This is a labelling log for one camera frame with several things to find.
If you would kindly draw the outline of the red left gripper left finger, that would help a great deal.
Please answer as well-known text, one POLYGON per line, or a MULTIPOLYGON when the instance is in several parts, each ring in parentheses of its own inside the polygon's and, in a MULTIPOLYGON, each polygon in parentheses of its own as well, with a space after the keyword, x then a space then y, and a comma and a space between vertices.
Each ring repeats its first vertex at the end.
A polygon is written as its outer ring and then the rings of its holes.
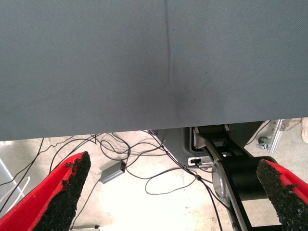
POLYGON ((0 219, 2 231, 67 231, 91 167, 87 151, 65 159, 0 219))

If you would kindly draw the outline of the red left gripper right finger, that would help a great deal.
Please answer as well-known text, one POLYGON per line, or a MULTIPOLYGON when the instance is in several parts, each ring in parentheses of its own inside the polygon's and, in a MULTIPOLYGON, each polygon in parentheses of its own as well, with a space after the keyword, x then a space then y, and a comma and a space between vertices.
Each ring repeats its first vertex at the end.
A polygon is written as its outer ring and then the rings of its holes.
POLYGON ((274 206, 283 231, 308 229, 308 184, 292 171, 261 159, 257 178, 274 206))

